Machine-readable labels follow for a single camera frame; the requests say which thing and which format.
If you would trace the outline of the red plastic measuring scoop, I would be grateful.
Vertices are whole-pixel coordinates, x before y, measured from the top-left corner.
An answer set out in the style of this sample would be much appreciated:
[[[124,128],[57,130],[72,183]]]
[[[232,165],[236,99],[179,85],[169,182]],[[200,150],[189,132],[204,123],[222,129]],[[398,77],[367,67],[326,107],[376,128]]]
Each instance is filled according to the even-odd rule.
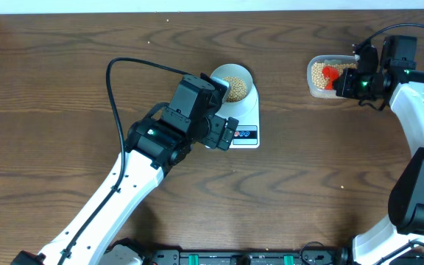
[[[337,80],[341,76],[341,71],[333,66],[324,66],[322,74],[327,81],[325,90],[333,90],[333,81]]]

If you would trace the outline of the white plastic bowl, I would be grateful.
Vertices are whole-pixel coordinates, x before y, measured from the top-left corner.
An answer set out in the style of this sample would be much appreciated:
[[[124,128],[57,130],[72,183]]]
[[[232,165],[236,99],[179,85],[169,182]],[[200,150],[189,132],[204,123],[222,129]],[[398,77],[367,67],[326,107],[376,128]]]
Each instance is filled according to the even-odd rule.
[[[212,77],[217,77],[230,85],[225,96],[225,103],[219,111],[220,114],[238,118],[250,112],[255,96],[251,92],[252,75],[245,67],[232,63],[225,64],[216,68]]]

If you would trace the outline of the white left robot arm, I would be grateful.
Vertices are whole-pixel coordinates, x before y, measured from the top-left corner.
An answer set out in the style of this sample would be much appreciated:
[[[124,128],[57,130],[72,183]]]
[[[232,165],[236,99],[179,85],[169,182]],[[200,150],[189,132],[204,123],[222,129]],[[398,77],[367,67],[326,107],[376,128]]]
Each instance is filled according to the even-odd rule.
[[[38,253],[20,251],[12,263],[99,264],[132,212],[195,143],[229,149],[239,122],[218,115],[229,91],[222,79],[184,75],[169,103],[129,128],[109,175],[71,223]]]

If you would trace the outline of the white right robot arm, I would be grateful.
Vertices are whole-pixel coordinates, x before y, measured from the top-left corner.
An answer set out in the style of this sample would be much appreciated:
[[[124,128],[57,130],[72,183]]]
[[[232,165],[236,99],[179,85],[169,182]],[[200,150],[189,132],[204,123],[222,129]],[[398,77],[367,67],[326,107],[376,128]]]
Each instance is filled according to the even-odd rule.
[[[396,115],[411,160],[389,195],[388,214],[355,236],[348,264],[389,264],[415,247],[424,247],[424,71],[416,69],[415,37],[391,35],[382,52],[370,39],[357,45],[356,68],[333,81],[336,95],[359,102],[382,100]]]

